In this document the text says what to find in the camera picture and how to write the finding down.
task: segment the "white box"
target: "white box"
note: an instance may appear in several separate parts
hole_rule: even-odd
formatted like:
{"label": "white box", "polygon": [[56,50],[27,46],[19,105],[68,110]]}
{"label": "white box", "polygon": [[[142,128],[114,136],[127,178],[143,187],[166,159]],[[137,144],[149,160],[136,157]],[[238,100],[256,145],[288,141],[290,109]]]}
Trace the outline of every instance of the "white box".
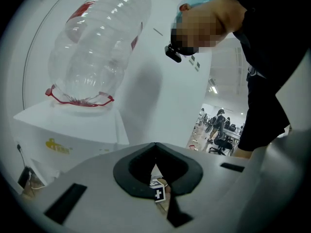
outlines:
{"label": "white box", "polygon": [[128,146],[117,109],[47,100],[14,116],[13,135],[25,162],[45,184],[81,162]]}
{"label": "white box", "polygon": [[162,184],[158,180],[151,180],[150,185],[152,189],[155,189],[155,202],[159,203],[162,201],[165,201],[165,187],[164,184]]}

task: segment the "white wall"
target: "white wall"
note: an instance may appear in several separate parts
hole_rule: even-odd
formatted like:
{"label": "white wall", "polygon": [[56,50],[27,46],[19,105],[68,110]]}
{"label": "white wall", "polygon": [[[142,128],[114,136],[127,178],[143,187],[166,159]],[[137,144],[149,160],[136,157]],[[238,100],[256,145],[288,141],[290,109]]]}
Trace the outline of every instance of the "white wall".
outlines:
{"label": "white wall", "polygon": [[[215,106],[214,111],[212,112],[213,116],[217,115],[217,112],[221,109],[221,107]],[[223,115],[226,119],[227,117],[230,117],[231,124],[235,124],[237,127],[241,127],[246,120],[246,114],[241,115],[237,113],[233,113],[230,111],[227,111],[225,109],[225,114]]]}
{"label": "white wall", "polygon": [[[85,0],[60,0],[44,20],[32,45],[24,79],[25,108],[47,97],[45,90],[51,85],[47,61],[53,43],[69,16]],[[185,146],[197,119],[197,112],[205,96],[210,71],[211,52],[198,54],[201,63],[197,72],[184,59],[177,64],[164,53],[170,40],[170,27],[181,0],[152,0],[152,14],[132,54],[123,83],[115,95],[115,106],[121,111],[131,145],[160,141]],[[57,0],[32,0],[25,11],[15,19],[5,42],[7,51],[1,53],[1,64],[7,81],[5,90],[6,135],[1,160],[17,181],[22,162],[7,127],[12,117],[23,109],[22,81],[25,59],[36,30]]]}
{"label": "white wall", "polygon": [[202,108],[204,108],[204,111],[207,114],[208,118],[214,116],[213,112],[214,112],[215,106],[204,103],[202,104]]}
{"label": "white wall", "polygon": [[295,72],[276,94],[294,130],[311,129],[310,67],[311,50],[309,49]]}
{"label": "white wall", "polygon": [[204,103],[206,104],[223,107],[237,114],[247,113],[248,111],[247,101],[248,101],[247,96],[232,96],[232,95],[227,95],[227,94],[215,94],[214,92],[207,92],[204,98]]}
{"label": "white wall", "polygon": [[9,125],[13,116],[23,110],[23,72],[29,46],[40,23],[56,1],[25,0],[7,26],[0,43],[0,159],[14,181],[18,180],[23,170],[23,162]]}

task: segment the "black cable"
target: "black cable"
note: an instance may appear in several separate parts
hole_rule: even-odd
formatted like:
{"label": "black cable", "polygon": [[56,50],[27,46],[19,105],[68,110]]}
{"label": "black cable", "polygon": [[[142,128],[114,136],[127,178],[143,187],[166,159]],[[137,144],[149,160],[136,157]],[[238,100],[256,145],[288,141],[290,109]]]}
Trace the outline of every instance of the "black cable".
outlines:
{"label": "black cable", "polygon": [[235,149],[235,147],[238,145],[238,143],[239,143],[239,142],[237,142],[237,143],[232,147],[232,149],[231,149],[231,150],[232,150],[232,153],[233,153],[233,150]]}
{"label": "black cable", "polygon": [[228,149],[227,152],[225,152],[224,154],[228,153],[230,150],[234,150],[235,146],[237,146],[238,142],[232,147],[232,149]]}
{"label": "black cable", "polygon": [[23,154],[21,153],[21,146],[20,146],[20,144],[18,144],[17,145],[17,149],[18,149],[18,151],[19,151],[19,153],[20,153],[20,156],[21,156],[21,158],[23,159],[23,164],[24,164],[24,168],[26,168],[26,165],[25,165],[25,161],[24,161],[24,157],[23,157]]}
{"label": "black cable", "polygon": [[30,179],[31,179],[31,175],[29,175],[29,180],[28,180],[28,182],[29,182],[30,190],[32,191],[32,193],[33,193],[33,195],[34,195],[34,197],[35,197],[35,192],[33,191],[33,187],[31,186]]}

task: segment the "clear plastic bottle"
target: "clear plastic bottle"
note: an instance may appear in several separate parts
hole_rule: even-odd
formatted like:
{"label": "clear plastic bottle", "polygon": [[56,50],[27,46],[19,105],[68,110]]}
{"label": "clear plastic bottle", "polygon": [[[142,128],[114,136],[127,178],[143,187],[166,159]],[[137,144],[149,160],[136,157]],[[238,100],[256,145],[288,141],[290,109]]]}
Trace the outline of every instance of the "clear plastic bottle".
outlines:
{"label": "clear plastic bottle", "polygon": [[151,0],[87,0],[55,41],[46,94],[80,106],[112,101],[150,11]]}

